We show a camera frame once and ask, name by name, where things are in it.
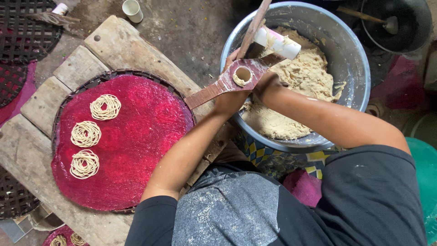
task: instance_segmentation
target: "hand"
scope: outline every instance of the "hand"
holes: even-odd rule
[[[228,58],[226,58],[225,68],[223,69],[223,72],[225,72],[229,68],[229,66],[235,61],[239,50],[240,48],[236,49],[228,56]],[[250,91],[233,91],[221,94],[215,99],[214,112],[230,118],[235,112],[237,112],[241,108],[249,94]]]
[[[288,87],[288,84],[285,82],[280,82],[277,73],[266,72],[253,89],[253,92],[261,101],[264,101],[267,94],[271,92],[274,93],[275,90],[281,87]]]

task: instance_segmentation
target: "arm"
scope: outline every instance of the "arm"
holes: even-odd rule
[[[224,71],[235,60],[238,49],[227,59]],[[147,183],[141,201],[155,196],[179,199],[179,192],[193,173],[208,145],[223,124],[243,105],[247,91],[229,92],[216,98],[215,108],[162,157]]]
[[[291,91],[281,86],[275,73],[265,74],[255,93],[268,108],[345,148],[382,144],[410,154],[403,134],[393,125],[369,114]]]

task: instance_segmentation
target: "patterned cloth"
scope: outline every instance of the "patterned cloth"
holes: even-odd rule
[[[255,141],[243,130],[237,135],[236,145],[246,155],[247,160],[263,174],[280,181],[297,168],[304,169],[308,174],[322,179],[325,159],[338,152],[323,150],[310,154],[284,153]]]

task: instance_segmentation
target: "metal bowl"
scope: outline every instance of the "metal bowl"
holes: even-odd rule
[[[399,30],[388,33],[381,24],[361,20],[368,37],[381,49],[394,54],[417,51],[429,42],[433,23],[425,0],[365,0],[361,12],[385,20],[396,16]]]
[[[255,12],[249,14],[229,35],[220,59],[221,71],[225,66],[226,57],[241,45],[254,15]],[[371,86],[369,63],[360,41],[343,21],[323,8],[302,2],[271,4],[265,18],[265,25],[269,28],[291,28],[312,42],[315,39],[326,40],[324,44],[320,44],[320,49],[328,60],[328,73],[333,76],[334,83],[347,82],[337,104],[364,112]],[[241,118],[242,113],[240,111],[234,114],[232,119],[256,141],[269,148],[300,154],[320,151],[334,145],[316,132],[295,140],[264,137]]]

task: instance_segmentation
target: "dark basket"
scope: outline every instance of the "dark basket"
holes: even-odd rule
[[[24,17],[51,11],[52,0],[0,0],[0,60],[28,63],[45,57],[62,34],[62,26]]]
[[[18,96],[26,83],[27,69],[26,64],[0,61],[0,109]]]
[[[0,166],[0,220],[26,215],[39,200]]]
[[[153,75],[149,73],[148,71],[144,70],[133,70],[133,69],[118,69],[114,71],[105,72],[103,74],[97,75],[94,78],[90,79],[89,81],[85,82],[83,85],[79,86],[75,91],[71,92],[65,99],[62,101],[61,105],[59,106],[58,112],[56,113],[55,122],[53,124],[52,129],[52,155],[54,156],[56,153],[56,140],[57,135],[56,132],[58,130],[58,123],[61,120],[62,111],[64,110],[65,106],[74,98],[75,95],[80,94],[88,89],[94,88],[98,86],[100,83],[104,83],[110,79],[113,79],[119,75],[134,75],[138,77],[146,77],[164,87],[167,88],[167,90],[175,95],[177,98],[182,100],[184,103],[185,95],[180,93],[170,82],[167,82],[163,80],[162,78]],[[196,117],[194,116],[193,111],[190,109],[191,115],[193,116],[193,122],[197,123]],[[128,207],[121,210],[114,210],[112,212],[114,213],[128,213],[131,214],[134,212],[135,207]]]

